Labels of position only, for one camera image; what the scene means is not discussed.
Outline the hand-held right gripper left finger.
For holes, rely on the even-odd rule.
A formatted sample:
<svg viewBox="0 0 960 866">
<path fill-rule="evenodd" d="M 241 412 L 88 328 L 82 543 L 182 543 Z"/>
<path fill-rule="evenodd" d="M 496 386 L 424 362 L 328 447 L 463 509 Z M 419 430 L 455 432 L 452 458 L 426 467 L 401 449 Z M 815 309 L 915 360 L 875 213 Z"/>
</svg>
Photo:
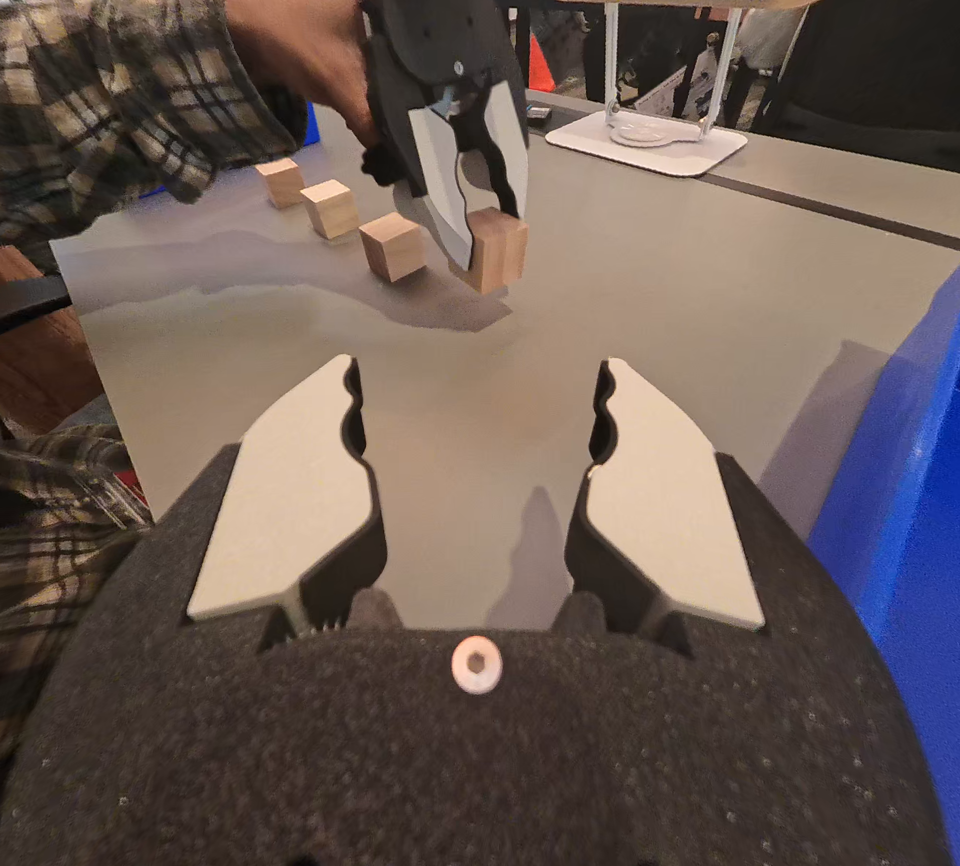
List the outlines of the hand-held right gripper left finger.
<svg viewBox="0 0 960 866">
<path fill-rule="evenodd" d="M 366 463 L 355 357 L 334 356 L 248 428 L 193 593 L 190 620 L 275 608 L 286 620 L 348 620 L 388 558 Z"/>
</svg>

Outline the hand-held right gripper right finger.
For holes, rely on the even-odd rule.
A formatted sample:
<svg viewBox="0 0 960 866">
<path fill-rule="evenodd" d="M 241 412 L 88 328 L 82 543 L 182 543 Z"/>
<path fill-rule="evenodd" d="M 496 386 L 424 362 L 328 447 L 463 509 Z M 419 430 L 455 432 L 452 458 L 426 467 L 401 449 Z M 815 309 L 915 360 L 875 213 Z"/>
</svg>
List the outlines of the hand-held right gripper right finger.
<svg viewBox="0 0 960 866">
<path fill-rule="evenodd" d="M 713 443 L 621 358 L 601 362 L 590 464 L 563 558 L 606 629 L 655 636 L 672 615 L 765 625 Z"/>
</svg>

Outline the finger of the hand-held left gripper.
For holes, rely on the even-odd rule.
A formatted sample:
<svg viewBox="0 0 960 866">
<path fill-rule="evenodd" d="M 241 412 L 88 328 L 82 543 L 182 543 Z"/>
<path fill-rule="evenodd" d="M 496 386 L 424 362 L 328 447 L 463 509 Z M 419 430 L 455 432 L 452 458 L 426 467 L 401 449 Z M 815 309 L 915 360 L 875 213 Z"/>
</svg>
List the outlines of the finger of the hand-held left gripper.
<svg viewBox="0 0 960 866">
<path fill-rule="evenodd" d="M 463 272 L 472 265 L 474 234 L 467 221 L 466 199 L 458 179 L 460 149 L 453 119 L 459 101 L 436 101 L 408 113 L 416 158 L 425 191 L 427 228 L 447 259 Z"/>
<path fill-rule="evenodd" d="M 529 138 L 525 101 L 517 110 L 513 90 L 500 80 L 477 94 L 459 118 L 459 150 L 466 181 L 494 194 L 501 212 L 526 217 Z"/>
</svg>

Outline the wooden cube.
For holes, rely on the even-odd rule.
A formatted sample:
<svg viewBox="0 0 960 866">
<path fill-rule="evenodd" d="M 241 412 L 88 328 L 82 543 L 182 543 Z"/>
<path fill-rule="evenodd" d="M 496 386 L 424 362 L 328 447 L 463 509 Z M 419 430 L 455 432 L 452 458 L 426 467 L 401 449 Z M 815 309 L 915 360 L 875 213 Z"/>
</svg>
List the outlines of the wooden cube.
<svg viewBox="0 0 960 866">
<path fill-rule="evenodd" d="M 366 262 L 381 280 L 395 284 L 426 267 L 421 225 L 390 212 L 359 227 Z"/>
<path fill-rule="evenodd" d="M 358 232 L 361 225 L 352 190 L 336 179 L 328 179 L 299 192 L 314 232 L 332 241 Z"/>
<path fill-rule="evenodd" d="M 466 224 L 473 235 L 470 267 L 463 270 L 450 261 L 448 270 L 475 292 L 488 295 L 522 277 L 529 227 L 496 208 L 469 212 Z"/>
<path fill-rule="evenodd" d="M 256 164 L 254 170 L 276 209 L 286 210 L 302 203 L 302 191 L 306 184 L 299 165 L 292 158 Z"/>
</svg>

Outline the blue plastic bin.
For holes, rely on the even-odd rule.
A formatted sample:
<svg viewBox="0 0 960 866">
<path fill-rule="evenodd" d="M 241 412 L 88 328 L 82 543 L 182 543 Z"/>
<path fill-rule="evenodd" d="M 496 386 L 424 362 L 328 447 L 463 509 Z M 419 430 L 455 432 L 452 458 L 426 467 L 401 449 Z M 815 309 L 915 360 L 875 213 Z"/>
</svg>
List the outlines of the blue plastic bin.
<svg viewBox="0 0 960 866">
<path fill-rule="evenodd" d="M 320 138 L 321 136 L 319 134 L 320 132 L 318 128 L 317 117 L 316 117 L 315 105 L 312 102 L 307 102 L 306 104 L 306 129 L 304 133 L 305 134 L 301 140 L 300 149 L 303 149 L 309 145 L 318 143 L 321 140 Z M 150 191 L 141 193 L 138 198 L 146 199 L 146 198 L 150 198 L 158 194 L 161 194 L 162 192 L 165 192 L 165 188 L 162 186 L 159 186 Z"/>
<path fill-rule="evenodd" d="M 958 286 L 883 368 L 809 545 L 883 656 L 915 725 L 958 725 Z"/>
</svg>

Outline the person's left hand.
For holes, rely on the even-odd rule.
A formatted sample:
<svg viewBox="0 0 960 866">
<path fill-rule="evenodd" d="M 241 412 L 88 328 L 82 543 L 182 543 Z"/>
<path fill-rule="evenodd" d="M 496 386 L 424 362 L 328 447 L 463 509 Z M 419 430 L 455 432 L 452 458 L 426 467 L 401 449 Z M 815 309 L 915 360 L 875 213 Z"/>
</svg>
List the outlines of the person's left hand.
<svg viewBox="0 0 960 866">
<path fill-rule="evenodd" d="M 224 0 L 250 79 L 335 110 L 365 147 L 379 142 L 368 102 L 361 0 Z"/>
</svg>

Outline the orange traffic cone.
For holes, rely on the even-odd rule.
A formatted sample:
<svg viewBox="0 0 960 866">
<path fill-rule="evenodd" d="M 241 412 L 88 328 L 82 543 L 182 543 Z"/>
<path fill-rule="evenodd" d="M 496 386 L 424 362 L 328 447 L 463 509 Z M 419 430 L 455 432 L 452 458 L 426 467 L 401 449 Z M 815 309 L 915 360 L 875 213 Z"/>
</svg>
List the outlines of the orange traffic cone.
<svg viewBox="0 0 960 866">
<path fill-rule="evenodd" d="M 556 89 L 553 74 L 536 35 L 530 35 L 528 88 L 536 92 L 552 93 Z"/>
</svg>

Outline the printed white bag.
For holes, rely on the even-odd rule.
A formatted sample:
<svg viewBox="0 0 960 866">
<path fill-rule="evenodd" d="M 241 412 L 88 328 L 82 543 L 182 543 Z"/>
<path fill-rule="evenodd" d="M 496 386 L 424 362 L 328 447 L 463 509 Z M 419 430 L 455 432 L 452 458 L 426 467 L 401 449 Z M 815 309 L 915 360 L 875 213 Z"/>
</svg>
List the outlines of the printed white bag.
<svg viewBox="0 0 960 866">
<path fill-rule="evenodd" d="M 710 110 L 717 75 L 717 55 L 714 46 L 702 50 L 692 70 L 689 83 L 685 80 L 687 68 L 679 68 L 654 89 L 640 97 L 632 108 L 645 116 L 674 117 L 678 96 L 687 90 L 679 118 L 698 121 Z"/>
</svg>

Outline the wooden pillar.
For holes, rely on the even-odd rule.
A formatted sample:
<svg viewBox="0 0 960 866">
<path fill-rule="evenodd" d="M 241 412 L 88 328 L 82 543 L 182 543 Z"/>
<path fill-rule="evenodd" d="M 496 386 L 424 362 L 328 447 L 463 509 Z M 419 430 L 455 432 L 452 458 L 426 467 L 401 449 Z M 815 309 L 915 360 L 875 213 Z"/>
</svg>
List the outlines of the wooden pillar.
<svg viewBox="0 0 960 866">
<path fill-rule="evenodd" d="M 1 249 L 2 281 L 43 275 L 14 246 Z M 33 434 L 56 428 L 103 392 L 72 307 L 1 334 L 1 412 Z"/>
</svg>

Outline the black office chair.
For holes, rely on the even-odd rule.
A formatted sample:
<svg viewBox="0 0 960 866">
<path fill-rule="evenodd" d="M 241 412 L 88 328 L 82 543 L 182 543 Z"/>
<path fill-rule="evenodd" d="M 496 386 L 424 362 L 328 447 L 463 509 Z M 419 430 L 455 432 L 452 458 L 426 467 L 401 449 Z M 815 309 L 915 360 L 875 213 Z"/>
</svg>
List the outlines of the black office chair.
<svg viewBox="0 0 960 866">
<path fill-rule="evenodd" d="M 62 277 L 41 276 L 1 283 L 1 334 L 72 307 Z"/>
</svg>

